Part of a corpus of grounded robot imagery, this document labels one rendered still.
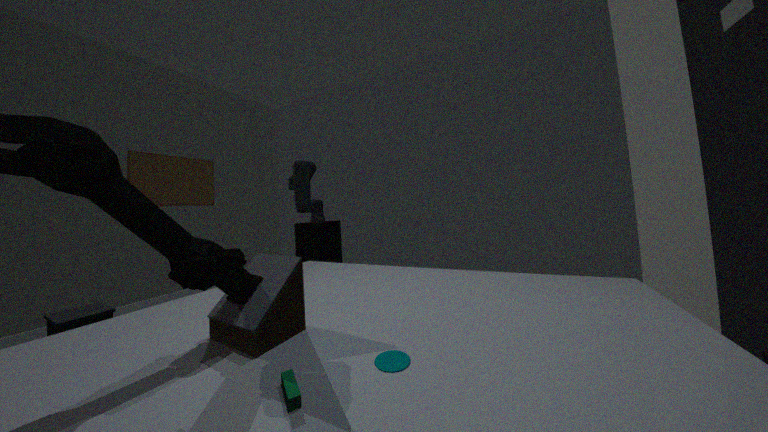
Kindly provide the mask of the teal flat circle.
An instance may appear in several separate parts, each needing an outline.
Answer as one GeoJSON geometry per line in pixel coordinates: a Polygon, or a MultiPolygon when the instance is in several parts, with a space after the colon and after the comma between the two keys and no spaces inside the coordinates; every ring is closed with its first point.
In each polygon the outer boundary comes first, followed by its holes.
{"type": "Polygon", "coordinates": [[[398,350],[382,352],[375,358],[375,366],[384,372],[402,371],[410,365],[410,357],[398,350]]]}

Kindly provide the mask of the green rectangular post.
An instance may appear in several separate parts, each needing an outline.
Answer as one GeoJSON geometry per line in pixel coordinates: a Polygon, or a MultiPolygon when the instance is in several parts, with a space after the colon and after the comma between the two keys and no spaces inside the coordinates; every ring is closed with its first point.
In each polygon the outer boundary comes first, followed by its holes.
{"type": "Polygon", "coordinates": [[[293,369],[281,372],[281,384],[289,412],[301,408],[301,393],[293,369]]]}

